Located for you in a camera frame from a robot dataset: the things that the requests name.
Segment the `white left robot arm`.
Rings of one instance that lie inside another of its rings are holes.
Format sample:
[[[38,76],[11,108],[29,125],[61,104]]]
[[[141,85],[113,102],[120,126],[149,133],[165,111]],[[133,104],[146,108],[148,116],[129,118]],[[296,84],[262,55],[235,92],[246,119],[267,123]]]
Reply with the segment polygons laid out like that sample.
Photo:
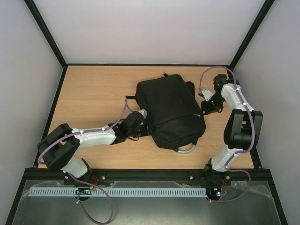
[[[77,150],[96,145],[114,145],[127,139],[137,141],[148,135],[147,111],[131,112],[125,119],[92,129],[71,128],[67,123],[59,125],[38,145],[38,163],[50,170],[62,170],[81,178],[90,172],[84,159],[74,157]]]

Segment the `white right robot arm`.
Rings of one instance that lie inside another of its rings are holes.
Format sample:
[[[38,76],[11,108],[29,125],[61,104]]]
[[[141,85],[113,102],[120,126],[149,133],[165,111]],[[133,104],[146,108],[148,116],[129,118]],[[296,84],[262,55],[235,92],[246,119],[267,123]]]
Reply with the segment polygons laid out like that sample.
[[[220,172],[229,169],[232,162],[242,153],[251,151],[258,143],[263,114],[256,111],[244,97],[240,85],[226,75],[218,74],[214,80],[214,90],[202,90],[199,95],[202,113],[221,113],[226,102],[231,114],[224,130],[224,143],[220,152],[211,159],[210,169],[204,172],[208,183],[216,183],[221,178]]]

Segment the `black student bag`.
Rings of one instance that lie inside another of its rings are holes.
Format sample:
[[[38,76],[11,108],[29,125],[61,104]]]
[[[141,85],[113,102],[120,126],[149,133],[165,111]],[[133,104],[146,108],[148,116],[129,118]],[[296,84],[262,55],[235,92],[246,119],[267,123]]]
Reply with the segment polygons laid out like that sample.
[[[147,112],[147,134],[159,148],[190,153],[205,132],[195,85],[184,81],[179,74],[141,81],[135,95],[126,99],[134,99]]]

